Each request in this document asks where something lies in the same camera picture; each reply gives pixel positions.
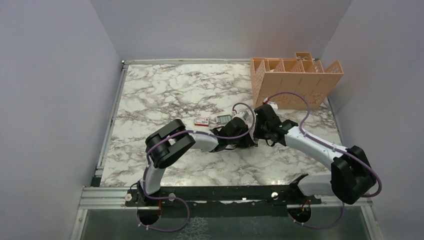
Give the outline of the grey teal staple box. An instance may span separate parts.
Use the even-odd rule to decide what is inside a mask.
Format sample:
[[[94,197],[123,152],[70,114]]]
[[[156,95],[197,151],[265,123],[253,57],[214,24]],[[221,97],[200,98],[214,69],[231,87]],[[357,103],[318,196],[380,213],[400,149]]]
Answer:
[[[232,116],[230,114],[219,115],[215,117],[215,121],[217,124],[226,124],[232,120]]]

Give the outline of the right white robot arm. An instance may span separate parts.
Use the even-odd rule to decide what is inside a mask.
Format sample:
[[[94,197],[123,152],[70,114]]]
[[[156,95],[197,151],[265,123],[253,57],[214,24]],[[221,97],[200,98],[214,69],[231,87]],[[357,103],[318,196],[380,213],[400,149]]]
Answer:
[[[292,120],[281,121],[274,109],[264,104],[255,110],[253,137],[296,149],[320,162],[329,174],[302,175],[289,185],[289,199],[300,204],[309,196],[336,196],[352,205],[376,183],[365,152],[358,146],[332,144],[300,128]]]

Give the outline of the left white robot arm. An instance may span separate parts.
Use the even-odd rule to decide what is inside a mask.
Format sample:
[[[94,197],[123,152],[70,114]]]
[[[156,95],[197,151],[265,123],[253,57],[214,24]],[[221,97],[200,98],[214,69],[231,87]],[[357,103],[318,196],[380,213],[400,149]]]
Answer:
[[[171,121],[152,133],[145,141],[147,166],[139,181],[138,199],[147,206],[155,203],[165,169],[188,150],[217,153],[250,148],[255,145],[251,130],[240,117],[234,117],[226,125],[208,131],[196,131],[186,127],[180,119]]]

